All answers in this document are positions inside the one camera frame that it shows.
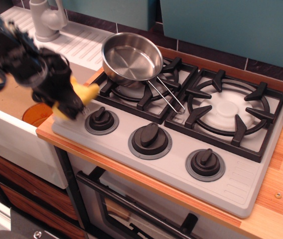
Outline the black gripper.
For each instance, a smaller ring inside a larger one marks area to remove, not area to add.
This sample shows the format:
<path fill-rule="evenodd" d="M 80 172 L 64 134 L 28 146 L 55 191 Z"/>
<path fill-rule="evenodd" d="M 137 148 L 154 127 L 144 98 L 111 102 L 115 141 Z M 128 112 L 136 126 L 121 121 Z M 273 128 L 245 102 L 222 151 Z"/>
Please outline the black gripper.
<path fill-rule="evenodd" d="M 48 72 L 45 80 L 33 89 L 32 99 L 36 102 L 56 104 L 56 115 L 64 120 L 75 120 L 85 108 L 70 82 L 71 69 L 67 59 L 47 48 L 41 48 L 40 57 Z"/>

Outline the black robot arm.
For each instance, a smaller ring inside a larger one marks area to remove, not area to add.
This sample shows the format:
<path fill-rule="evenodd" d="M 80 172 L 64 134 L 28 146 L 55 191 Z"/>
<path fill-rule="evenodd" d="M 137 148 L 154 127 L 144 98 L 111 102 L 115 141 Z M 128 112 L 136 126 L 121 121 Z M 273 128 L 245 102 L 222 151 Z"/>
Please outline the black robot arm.
<path fill-rule="evenodd" d="M 32 99 L 74 120 L 90 101 L 73 86 L 69 61 L 47 48 L 37 48 L 27 32 L 0 18 L 0 91 L 6 75 L 32 89 Z"/>

